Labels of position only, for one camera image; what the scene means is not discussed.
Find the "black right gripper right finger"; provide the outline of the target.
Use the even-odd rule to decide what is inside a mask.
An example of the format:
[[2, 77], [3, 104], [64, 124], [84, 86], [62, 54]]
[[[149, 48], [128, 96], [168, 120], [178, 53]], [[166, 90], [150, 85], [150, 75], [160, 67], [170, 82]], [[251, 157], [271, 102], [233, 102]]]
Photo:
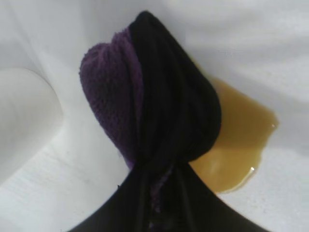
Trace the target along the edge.
[[197, 178], [185, 179], [181, 173], [173, 173], [170, 181], [171, 232], [265, 231], [227, 206]]

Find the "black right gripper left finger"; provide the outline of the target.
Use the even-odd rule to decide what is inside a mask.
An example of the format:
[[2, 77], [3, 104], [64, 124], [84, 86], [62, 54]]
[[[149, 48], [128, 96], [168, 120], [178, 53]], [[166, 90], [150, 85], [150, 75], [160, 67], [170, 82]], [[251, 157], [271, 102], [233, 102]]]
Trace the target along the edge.
[[125, 182], [101, 208], [71, 231], [146, 232], [149, 215], [149, 184]]

